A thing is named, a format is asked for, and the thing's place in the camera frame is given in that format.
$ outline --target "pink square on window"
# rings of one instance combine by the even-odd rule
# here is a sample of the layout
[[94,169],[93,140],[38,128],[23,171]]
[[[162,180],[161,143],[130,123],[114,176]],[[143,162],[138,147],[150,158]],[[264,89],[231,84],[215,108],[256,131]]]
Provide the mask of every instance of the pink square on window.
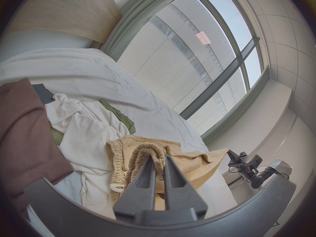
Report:
[[196,36],[199,38],[199,40],[202,42],[203,45],[211,44],[211,41],[208,39],[206,34],[204,32],[200,32],[196,34]]

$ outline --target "pile of clothes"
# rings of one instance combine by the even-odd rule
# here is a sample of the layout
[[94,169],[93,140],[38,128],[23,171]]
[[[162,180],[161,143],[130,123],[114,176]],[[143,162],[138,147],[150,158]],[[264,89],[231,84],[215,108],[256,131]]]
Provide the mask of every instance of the pile of clothes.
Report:
[[115,219],[113,204],[148,157],[156,167],[156,193],[163,197],[165,154],[197,189],[228,152],[183,153],[179,143],[132,135],[134,123],[105,100],[69,99],[27,78],[2,85],[0,101],[1,181],[26,218],[23,188],[41,177],[57,184],[73,171],[81,173],[81,205]]

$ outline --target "window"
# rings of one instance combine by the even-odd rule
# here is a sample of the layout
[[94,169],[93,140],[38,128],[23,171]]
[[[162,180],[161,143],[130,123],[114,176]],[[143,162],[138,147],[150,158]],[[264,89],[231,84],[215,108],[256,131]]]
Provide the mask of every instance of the window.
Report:
[[232,0],[174,0],[118,63],[202,135],[246,94],[247,78],[252,86],[260,76],[257,42]]

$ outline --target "brown garment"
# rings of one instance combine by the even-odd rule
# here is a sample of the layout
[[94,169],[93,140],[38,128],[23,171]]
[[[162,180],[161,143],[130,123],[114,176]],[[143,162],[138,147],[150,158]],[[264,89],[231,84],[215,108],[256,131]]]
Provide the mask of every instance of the brown garment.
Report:
[[228,152],[228,148],[224,148],[208,153],[183,153],[180,143],[134,135],[107,142],[105,147],[112,164],[110,195],[113,203],[132,182],[149,156],[152,156],[156,167],[156,193],[163,197],[164,154],[172,157],[184,176],[197,189],[215,173]]
[[28,78],[0,87],[0,179],[28,219],[23,188],[47,178],[52,184],[73,172],[50,131],[45,108]]

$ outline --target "mauve garment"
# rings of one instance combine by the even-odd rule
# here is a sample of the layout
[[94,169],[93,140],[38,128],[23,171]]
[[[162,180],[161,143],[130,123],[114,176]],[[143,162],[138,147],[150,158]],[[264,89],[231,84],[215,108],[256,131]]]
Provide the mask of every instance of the mauve garment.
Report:
[[41,177],[56,184],[72,172],[29,79],[0,86],[0,180],[18,210],[28,219],[24,187]]

